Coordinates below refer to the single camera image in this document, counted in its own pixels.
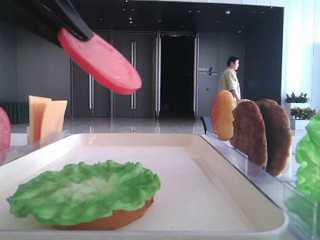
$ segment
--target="doorway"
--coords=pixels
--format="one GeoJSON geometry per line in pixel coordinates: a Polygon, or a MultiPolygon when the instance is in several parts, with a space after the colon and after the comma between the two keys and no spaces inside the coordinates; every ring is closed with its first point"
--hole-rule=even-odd
{"type": "Polygon", "coordinates": [[[195,34],[161,35],[160,118],[193,118],[195,34]]]}

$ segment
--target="gray wall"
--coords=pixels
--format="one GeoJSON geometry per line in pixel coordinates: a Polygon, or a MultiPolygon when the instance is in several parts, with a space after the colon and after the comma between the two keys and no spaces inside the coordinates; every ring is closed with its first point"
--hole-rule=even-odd
{"type": "Polygon", "coordinates": [[[28,31],[16,31],[17,100],[29,95],[67,100],[71,116],[70,58],[59,47],[28,31]]]}
{"type": "Polygon", "coordinates": [[[210,116],[213,99],[219,91],[221,73],[230,56],[240,58],[237,77],[243,96],[245,37],[233,33],[199,33],[199,68],[212,68],[217,75],[198,74],[198,116],[210,116]]]}
{"type": "Polygon", "coordinates": [[[243,97],[281,104],[284,13],[282,8],[273,10],[273,18],[246,31],[243,97]]]}
{"type": "Polygon", "coordinates": [[[16,30],[0,22],[0,104],[16,100],[16,30]]]}

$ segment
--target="green plastic lettuce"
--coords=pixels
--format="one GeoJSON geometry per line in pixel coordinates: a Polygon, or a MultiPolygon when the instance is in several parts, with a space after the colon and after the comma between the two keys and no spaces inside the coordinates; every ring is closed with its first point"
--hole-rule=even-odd
{"type": "Polygon", "coordinates": [[[158,175],[140,163],[80,162],[19,185],[7,201],[18,218],[32,214],[47,225],[75,225],[140,209],[160,187],[158,175]]]}
{"type": "MultiPolygon", "coordinates": [[[[295,159],[300,164],[296,186],[318,202],[317,231],[320,235],[320,112],[310,120],[306,130],[307,134],[298,142],[295,150],[295,159]]],[[[300,194],[294,194],[287,201],[287,207],[312,227],[312,203],[305,201],[300,194]]]]}

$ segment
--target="sign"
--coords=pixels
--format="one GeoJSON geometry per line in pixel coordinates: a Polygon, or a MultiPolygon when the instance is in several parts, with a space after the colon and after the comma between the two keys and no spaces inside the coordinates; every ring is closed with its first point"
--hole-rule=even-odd
{"type": "Polygon", "coordinates": [[[218,76],[217,72],[212,71],[212,67],[199,67],[198,72],[199,74],[202,74],[202,75],[204,74],[208,76],[218,76]]]}

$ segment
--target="tomato slice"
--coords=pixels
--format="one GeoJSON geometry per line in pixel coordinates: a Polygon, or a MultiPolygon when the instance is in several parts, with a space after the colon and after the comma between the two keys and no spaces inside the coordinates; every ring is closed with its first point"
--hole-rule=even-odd
{"type": "Polygon", "coordinates": [[[101,85],[124,95],[138,90],[142,81],[130,62],[99,35],[81,41],[62,28],[58,39],[65,52],[101,85]]]}
{"type": "Polygon", "coordinates": [[[0,107],[0,152],[10,148],[11,125],[5,110],[0,107]]]}

